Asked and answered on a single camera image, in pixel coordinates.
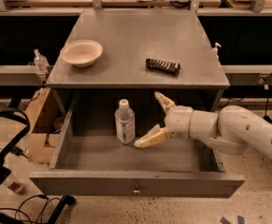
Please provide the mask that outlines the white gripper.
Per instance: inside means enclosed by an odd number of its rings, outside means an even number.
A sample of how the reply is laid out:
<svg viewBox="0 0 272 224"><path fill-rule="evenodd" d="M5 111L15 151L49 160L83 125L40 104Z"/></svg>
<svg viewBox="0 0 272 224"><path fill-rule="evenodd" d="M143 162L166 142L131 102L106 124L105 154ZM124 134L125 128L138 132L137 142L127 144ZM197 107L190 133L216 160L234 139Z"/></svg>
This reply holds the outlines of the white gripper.
<svg viewBox="0 0 272 224"><path fill-rule="evenodd" d="M155 125L147 134L135 141L135 147L146 148L166 141L170 134L189 137L190 121L193 109L189 106L177 105L173 100L156 91L154 96L165 115L165 128Z"/></svg>

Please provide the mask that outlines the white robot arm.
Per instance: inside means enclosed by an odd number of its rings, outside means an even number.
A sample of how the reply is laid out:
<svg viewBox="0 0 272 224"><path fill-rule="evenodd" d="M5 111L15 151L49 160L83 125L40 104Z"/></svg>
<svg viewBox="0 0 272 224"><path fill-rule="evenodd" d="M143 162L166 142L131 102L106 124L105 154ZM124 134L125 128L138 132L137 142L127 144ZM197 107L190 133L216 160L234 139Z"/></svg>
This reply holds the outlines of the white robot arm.
<svg viewBox="0 0 272 224"><path fill-rule="evenodd" d="M272 160L272 124L248 109L229 105L218 113L200 111L176 105L158 91L154 95L165 112L165 126L155 125L135 141L136 147L150 147L183 136L229 155L240 155L253 147Z"/></svg>

